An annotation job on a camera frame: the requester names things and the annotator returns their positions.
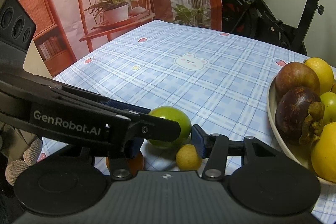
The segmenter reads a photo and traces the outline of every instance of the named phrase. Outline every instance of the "bear face print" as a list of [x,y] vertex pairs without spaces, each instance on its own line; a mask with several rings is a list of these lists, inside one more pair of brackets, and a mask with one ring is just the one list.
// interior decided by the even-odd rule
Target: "bear face print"
[[198,59],[192,53],[187,53],[175,59],[175,63],[188,70],[201,70],[208,63],[206,59]]

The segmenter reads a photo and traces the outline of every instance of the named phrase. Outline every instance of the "table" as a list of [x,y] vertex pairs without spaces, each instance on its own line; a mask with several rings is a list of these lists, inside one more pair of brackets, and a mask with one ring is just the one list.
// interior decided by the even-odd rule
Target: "table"
[[[91,52],[55,80],[150,109],[175,106],[208,134],[254,136],[281,150],[268,121],[267,88],[285,63],[304,59],[253,39],[155,20]],[[44,139],[43,152],[64,145]],[[147,170],[177,170],[176,151],[146,141],[141,151]],[[240,158],[229,157],[226,174],[239,166]],[[96,167],[108,173],[104,158]],[[336,187],[323,185],[313,215],[334,223],[335,200]]]

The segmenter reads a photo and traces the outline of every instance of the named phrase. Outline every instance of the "bookshelf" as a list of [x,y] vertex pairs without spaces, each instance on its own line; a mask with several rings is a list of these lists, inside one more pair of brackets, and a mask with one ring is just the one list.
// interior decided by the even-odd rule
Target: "bookshelf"
[[33,40],[52,77],[76,62],[53,0],[19,0],[36,24]]

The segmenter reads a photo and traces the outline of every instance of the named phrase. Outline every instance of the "adjustment knob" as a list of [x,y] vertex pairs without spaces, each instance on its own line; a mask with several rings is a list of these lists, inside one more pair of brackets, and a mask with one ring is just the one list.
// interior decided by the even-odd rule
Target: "adjustment knob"
[[322,15],[323,12],[324,12],[324,6],[322,6],[322,5],[318,6],[318,7],[317,7],[317,12],[318,12],[320,15]]
[[277,20],[274,22],[274,24],[276,24],[276,25],[282,25],[283,22],[282,22],[282,20],[277,19]]

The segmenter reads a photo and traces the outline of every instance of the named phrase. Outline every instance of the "orange fruit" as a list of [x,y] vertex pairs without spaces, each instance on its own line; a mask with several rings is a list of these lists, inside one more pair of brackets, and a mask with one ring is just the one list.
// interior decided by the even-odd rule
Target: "orange fruit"
[[[132,175],[135,176],[139,170],[143,170],[144,158],[141,151],[139,151],[139,153],[135,156],[135,158],[127,159],[127,162]],[[107,169],[110,170],[110,160],[108,157],[106,157],[106,166]]]

